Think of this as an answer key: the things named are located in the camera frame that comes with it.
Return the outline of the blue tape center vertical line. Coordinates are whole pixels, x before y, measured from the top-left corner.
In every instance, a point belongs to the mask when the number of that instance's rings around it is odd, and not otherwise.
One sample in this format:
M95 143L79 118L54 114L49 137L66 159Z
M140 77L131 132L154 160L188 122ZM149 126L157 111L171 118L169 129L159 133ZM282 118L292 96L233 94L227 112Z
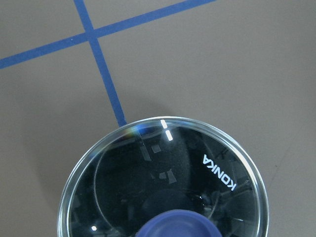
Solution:
M117 123L119 126L124 126L127 124L125 115L85 3L83 0L75 0L74 3L79 14L81 23L83 25L86 37L88 39L90 48L92 50L94 59L96 61L97 67L99 69L101 78L103 80L103 84L105 86Z

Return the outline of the blue tape upper horizontal line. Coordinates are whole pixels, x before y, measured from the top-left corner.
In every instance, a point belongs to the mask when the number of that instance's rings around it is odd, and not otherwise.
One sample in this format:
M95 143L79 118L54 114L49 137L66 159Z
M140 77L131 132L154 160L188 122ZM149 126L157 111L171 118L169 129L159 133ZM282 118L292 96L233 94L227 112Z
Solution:
M75 6L80 17L84 32L64 38L43 46L39 46L15 55L11 55L0 60L0 68L4 69L13 65L20 64L53 52L73 47L78 44L89 41L92 37L101 38L117 32L133 28L151 21L155 21L182 11L186 11L201 5L211 3L210 0L185 0L176 4L168 5L153 11L149 11L131 18L123 19L109 25L94 28L84 1L76 0Z

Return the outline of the glass pot lid purple knob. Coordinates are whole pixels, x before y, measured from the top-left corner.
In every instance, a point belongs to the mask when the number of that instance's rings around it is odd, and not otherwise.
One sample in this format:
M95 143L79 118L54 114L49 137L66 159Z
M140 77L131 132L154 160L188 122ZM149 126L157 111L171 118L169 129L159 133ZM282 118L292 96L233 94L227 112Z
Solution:
M93 145L64 187L60 237L265 237L262 177L240 144L207 123L155 117Z

